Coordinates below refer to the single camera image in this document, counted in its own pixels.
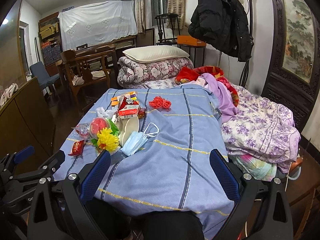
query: black metal pole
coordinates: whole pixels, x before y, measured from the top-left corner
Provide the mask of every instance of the black metal pole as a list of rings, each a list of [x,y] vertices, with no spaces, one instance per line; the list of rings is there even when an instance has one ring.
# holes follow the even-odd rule
[[[252,48],[253,48],[253,37],[252,37],[252,27],[253,27],[253,11],[252,11],[252,0],[249,0],[249,15],[250,15],[250,25],[249,25],[249,36],[250,36],[250,44],[251,44],[251,51],[250,51],[250,58],[251,58],[251,53],[252,53]],[[241,77],[239,80],[239,85],[242,87],[245,87],[248,76],[249,76],[249,62],[250,58],[246,61],[244,64],[244,68],[241,73]]]
[[[161,8],[160,8],[160,4],[161,4],[161,0],[157,0],[158,3],[158,14],[161,14]],[[159,42],[162,42],[162,29],[161,29],[161,24],[158,25],[158,35],[159,35]]]

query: yellow pom-pom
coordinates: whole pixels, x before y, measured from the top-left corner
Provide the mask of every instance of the yellow pom-pom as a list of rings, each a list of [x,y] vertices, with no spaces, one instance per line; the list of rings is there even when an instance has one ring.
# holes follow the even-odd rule
[[[119,138],[111,133],[112,130],[110,128],[103,128],[97,133],[98,147],[108,152],[113,152],[119,146]]]

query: jacket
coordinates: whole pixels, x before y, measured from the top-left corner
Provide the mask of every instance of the jacket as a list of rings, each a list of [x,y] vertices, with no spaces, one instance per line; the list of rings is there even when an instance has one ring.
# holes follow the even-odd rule
[[[188,32],[238,61],[251,57],[248,19],[239,0],[198,0]]]

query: face mask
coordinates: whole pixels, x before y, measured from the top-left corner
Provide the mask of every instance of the face mask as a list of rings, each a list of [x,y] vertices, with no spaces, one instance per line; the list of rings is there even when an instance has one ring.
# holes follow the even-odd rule
[[[156,132],[146,133],[150,124],[153,124],[157,128]],[[133,131],[128,140],[125,142],[121,151],[127,156],[135,154],[136,151],[138,151],[141,148],[141,146],[148,141],[148,137],[155,137],[158,134],[158,132],[159,128],[152,122],[148,124],[144,132]]]

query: metal screw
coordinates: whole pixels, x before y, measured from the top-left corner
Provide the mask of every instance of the metal screw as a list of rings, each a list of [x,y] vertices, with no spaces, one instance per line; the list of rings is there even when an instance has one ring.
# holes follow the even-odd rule
[[[68,179],[74,180],[76,177],[77,177],[77,174],[72,173],[72,174],[70,174],[70,175],[68,176]]]
[[[273,181],[274,181],[276,184],[280,184],[280,183],[281,183],[281,180],[280,180],[279,178],[275,178]]]
[[[246,180],[252,179],[252,176],[251,176],[249,173],[243,174],[243,177],[244,177]]]
[[[45,182],[46,182],[46,179],[45,179],[45,178],[39,179],[39,183],[40,183],[40,184],[44,184]]]

